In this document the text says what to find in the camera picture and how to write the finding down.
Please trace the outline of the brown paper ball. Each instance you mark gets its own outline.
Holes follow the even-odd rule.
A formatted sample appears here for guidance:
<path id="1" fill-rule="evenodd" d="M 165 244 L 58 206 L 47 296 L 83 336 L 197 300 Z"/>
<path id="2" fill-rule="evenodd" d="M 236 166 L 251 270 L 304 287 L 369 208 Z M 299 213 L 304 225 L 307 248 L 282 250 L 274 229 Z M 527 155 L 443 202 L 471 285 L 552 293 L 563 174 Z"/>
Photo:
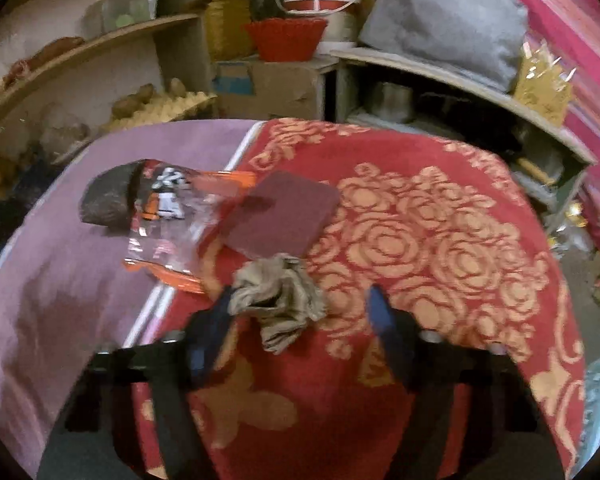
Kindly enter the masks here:
<path id="1" fill-rule="evenodd" d="M 288 254 L 260 258 L 234 273 L 228 312 L 260 324 L 263 349 L 281 354 L 327 313 L 321 289 L 303 262 Z"/>

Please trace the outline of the light blue plastic basket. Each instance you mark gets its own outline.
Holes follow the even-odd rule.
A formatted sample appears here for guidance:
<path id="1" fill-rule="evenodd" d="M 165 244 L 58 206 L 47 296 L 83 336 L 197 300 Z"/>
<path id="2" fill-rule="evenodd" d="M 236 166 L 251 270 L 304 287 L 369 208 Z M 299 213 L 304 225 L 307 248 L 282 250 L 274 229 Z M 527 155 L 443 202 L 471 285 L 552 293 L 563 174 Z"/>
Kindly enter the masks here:
<path id="1" fill-rule="evenodd" d="M 600 447 L 600 357 L 585 369 L 585 401 L 580 450 L 574 471 L 579 472 Z"/>

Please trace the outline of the purple table cloth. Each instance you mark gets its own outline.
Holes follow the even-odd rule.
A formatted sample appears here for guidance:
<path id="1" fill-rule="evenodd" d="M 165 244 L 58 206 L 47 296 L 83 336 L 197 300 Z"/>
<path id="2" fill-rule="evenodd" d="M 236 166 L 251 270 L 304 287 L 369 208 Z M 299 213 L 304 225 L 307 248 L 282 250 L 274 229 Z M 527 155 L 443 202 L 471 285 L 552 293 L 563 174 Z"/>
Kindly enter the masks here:
<path id="1" fill-rule="evenodd" d="M 87 185 L 140 159 L 236 166 L 253 120 L 171 122 L 108 134 L 57 178 L 0 255 L 0 441 L 29 475 L 94 350 L 123 344 L 155 280 L 123 266 L 128 238 L 81 221 Z"/>

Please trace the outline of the red floral table cloth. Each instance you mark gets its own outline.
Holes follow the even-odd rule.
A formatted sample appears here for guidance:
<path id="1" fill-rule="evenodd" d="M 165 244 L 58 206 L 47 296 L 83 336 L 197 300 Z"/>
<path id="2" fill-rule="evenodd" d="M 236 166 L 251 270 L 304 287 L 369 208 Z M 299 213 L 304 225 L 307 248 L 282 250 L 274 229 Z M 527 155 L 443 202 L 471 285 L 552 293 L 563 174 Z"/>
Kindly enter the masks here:
<path id="1" fill-rule="evenodd" d="M 189 408 L 222 479 L 380 479 L 413 411 L 365 311 L 370 286 L 453 344 L 505 344 L 565 469 L 582 428 L 584 349 L 568 285 L 494 155 L 352 125 L 266 122 L 238 166 L 332 185 L 340 201 L 304 265 L 327 312 L 285 351 L 240 320 Z"/>

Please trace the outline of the oil bottle on floor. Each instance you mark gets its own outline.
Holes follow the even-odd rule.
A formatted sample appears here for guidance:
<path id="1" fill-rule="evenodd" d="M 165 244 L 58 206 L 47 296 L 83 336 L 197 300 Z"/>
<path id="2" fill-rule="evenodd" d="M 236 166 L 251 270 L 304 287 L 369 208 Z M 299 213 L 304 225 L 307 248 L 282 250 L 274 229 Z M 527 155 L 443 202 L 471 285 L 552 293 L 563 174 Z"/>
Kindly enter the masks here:
<path id="1" fill-rule="evenodd" d="M 588 222 L 583 215 L 583 205 L 572 200 L 566 210 L 558 216 L 557 226 L 550 231 L 548 244 L 556 259 L 561 259 L 571 249 L 591 255 L 595 247 L 586 227 Z"/>

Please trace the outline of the clear orange plastic wrapper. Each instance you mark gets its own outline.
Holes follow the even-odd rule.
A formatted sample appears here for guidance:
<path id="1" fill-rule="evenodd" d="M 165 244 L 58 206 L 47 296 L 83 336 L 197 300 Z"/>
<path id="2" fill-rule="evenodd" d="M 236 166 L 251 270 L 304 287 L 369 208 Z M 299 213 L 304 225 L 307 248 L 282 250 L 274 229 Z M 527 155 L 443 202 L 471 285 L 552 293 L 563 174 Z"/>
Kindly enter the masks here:
<path id="1" fill-rule="evenodd" d="M 128 249 L 130 271 L 145 270 L 162 284 L 202 294 L 199 246 L 219 210 L 253 185 L 249 171 L 198 171 L 148 159 L 134 195 Z"/>

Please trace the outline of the dark grey crumpled wrapper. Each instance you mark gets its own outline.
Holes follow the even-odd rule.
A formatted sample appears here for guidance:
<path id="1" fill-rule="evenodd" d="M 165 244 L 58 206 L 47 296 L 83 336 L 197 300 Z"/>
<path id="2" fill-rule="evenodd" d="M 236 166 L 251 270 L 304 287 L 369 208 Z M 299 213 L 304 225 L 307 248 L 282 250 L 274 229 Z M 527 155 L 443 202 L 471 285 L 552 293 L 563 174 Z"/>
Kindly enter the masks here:
<path id="1" fill-rule="evenodd" d="M 128 230 L 145 162 L 127 162 L 94 177 L 80 201 L 81 221 L 115 231 Z"/>

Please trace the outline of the grey low shelf cabinet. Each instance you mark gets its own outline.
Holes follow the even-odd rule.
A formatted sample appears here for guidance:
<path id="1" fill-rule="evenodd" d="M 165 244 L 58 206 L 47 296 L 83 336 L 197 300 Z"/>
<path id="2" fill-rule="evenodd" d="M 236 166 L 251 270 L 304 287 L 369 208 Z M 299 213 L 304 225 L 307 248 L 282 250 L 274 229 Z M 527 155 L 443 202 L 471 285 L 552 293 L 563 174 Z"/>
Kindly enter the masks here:
<path id="1" fill-rule="evenodd" d="M 340 122 L 463 141 L 500 156 L 548 232 L 576 198 L 586 170 L 597 162 L 568 128 L 555 127 L 512 96 L 457 73 L 371 48 L 337 50 L 334 55 L 339 62 Z M 370 114 L 376 84 L 384 81 L 412 89 L 411 122 L 386 122 Z M 538 164 L 560 160 L 564 172 L 556 184 L 544 185 L 516 164 L 521 157 Z"/>

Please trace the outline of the dark red scouring pad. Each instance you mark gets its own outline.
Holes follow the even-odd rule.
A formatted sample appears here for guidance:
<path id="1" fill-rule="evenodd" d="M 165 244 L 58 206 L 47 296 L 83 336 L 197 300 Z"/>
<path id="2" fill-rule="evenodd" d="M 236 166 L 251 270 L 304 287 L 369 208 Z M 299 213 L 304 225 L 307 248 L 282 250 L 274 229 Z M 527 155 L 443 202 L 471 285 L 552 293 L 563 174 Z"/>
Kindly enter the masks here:
<path id="1" fill-rule="evenodd" d="M 250 259 L 303 257 L 329 224 L 338 190 L 287 171 L 259 182 L 221 222 L 224 244 Z"/>

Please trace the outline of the yellow egg tray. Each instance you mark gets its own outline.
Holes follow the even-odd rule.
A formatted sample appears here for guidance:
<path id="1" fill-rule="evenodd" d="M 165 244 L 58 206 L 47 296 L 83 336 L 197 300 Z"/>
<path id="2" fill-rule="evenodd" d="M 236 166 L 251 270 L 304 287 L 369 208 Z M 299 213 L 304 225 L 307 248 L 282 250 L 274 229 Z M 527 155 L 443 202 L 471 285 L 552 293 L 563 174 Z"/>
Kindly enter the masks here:
<path id="1" fill-rule="evenodd" d="M 214 93 L 202 91 L 187 92 L 186 96 L 157 94 L 130 117 L 111 119 L 110 122 L 102 125 L 100 130 L 112 133 L 141 126 L 201 118 L 204 115 L 213 114 L 217 97 Z"/>

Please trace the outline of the yellow utensil holder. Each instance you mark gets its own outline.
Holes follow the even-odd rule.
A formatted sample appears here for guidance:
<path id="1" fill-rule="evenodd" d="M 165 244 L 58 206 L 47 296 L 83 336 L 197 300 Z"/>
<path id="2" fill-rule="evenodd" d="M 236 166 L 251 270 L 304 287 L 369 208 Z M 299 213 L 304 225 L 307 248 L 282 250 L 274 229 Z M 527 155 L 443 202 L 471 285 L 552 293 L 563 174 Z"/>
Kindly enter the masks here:
<path id="1" fill-rule="evenodd" d="M 536 48 L 521 47 L 521 63 L 513 98 L 555 127 L 562 127 L 572 98 L 572 80 L 577 67 L 566 67 L 545 41 Z"/>

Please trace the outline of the steel pot in cabinet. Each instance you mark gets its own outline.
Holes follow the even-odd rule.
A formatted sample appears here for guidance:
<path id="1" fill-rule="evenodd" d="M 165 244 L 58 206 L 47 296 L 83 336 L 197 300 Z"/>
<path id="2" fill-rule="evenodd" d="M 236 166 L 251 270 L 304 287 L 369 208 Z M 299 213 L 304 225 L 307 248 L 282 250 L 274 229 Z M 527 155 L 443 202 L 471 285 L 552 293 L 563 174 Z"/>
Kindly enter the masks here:
<path id="1" fill-rule="evenodd" d="M 412 107 L 412 89 L 393 84 L 378 82 L 370 101 L 370 114 L 397 124 L 407 124 L 414 119 Z"/>

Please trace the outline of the cardboard box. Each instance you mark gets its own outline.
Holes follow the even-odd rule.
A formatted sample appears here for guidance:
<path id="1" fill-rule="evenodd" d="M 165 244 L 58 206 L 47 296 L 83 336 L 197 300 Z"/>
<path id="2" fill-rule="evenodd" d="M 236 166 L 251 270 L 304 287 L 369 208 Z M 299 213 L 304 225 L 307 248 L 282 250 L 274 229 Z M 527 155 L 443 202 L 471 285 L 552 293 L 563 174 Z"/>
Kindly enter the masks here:
<path id="1" fill-rule="evenodd" d="M 212 88 L 224 118 L 336 117 L 338 61 L 264 62 L 256 56 L 214 64 Z"/>

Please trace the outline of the red plastic basket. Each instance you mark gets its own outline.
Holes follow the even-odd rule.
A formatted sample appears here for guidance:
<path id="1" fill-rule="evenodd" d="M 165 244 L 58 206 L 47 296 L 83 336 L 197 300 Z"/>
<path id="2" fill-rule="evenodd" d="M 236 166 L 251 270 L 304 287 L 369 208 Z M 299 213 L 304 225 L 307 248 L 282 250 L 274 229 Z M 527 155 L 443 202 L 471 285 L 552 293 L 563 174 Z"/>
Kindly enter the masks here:
<path id="1" fill-rule="evenodd" d="M 242 26 L 264 62 L 308 62 L 327 27 L 324 18 L 267 18 Z"/>

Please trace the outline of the yellow cooking oil jug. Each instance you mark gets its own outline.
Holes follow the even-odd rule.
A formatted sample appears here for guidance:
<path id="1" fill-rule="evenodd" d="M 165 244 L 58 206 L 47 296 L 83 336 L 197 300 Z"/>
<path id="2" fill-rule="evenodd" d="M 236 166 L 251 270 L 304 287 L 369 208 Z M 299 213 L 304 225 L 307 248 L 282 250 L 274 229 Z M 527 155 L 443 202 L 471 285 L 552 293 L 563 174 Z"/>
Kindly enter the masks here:
<path id="1" fill-rule="evenodd" d="M 212 62 L 244 58 L 252 53 L 245 26 L 251 22 L 250 0 L 211 0 L 204 14 Z"/>

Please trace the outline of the wooden handled pan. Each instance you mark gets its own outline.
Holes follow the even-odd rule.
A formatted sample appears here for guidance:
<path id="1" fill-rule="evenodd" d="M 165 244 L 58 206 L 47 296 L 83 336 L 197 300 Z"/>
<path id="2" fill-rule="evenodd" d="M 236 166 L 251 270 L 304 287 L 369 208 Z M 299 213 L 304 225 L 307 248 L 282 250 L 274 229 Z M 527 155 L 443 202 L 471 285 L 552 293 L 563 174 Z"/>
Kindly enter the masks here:
<path id="1" fill-rule="evenodd" d="M 564 172 L 564 165 L 560 160 L 549 160 L 548 162 L 538 164 L 533 160 L 521 157 L 516 160 L 516 164 L 529 177 L 544 185 L 556 184 Z"/>

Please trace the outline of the wooden wall shelf unit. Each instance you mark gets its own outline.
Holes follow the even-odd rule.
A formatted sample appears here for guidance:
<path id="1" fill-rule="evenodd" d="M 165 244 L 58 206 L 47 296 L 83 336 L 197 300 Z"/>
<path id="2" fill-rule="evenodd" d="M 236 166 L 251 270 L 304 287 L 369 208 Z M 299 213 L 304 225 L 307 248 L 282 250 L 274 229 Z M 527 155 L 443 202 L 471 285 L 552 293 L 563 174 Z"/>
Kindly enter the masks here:
<path id="1" fill-rule="evenodd" d="M 85 37 L 84 16 L 95 1 L 6 0 L 0 77 L 57 39 Z M 204 19 L 193 9 L 195 1 L 158 0 L 155 20 L 87 39 L 7 89 L 0 96 L 0 155 L 15 158 L 24 151 L 30 125 L 49 107 L 98 128 L 112 103 L 142 84 L 162 88 L 178 78 L 189 90 L 210 91 Z"/>

